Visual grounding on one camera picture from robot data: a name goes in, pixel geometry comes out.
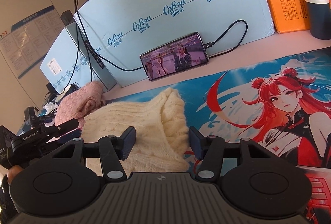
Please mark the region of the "person's left hand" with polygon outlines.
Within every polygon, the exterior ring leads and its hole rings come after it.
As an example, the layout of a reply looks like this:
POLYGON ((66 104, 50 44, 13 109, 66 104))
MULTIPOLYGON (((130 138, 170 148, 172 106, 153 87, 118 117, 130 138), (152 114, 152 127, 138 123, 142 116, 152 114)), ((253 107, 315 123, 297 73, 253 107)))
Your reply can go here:
POLYGON ((11 169, 9 169, 9 171, 7 173, 7 182, 9 184, 11 184, 13 179, 23 170, 24 169, 19 165, 15 165, 15 166, 11 167, 11 169))

